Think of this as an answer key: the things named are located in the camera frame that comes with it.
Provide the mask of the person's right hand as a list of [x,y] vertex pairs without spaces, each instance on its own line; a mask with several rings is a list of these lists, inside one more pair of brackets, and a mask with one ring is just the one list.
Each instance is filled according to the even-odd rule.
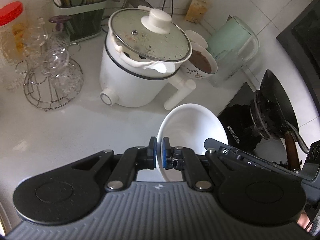
[[316,223],[309,219],[305,211],[301,213],[299,219],[297,220],[297,224],[306,232],[313,235],[313,228],[316,225]]

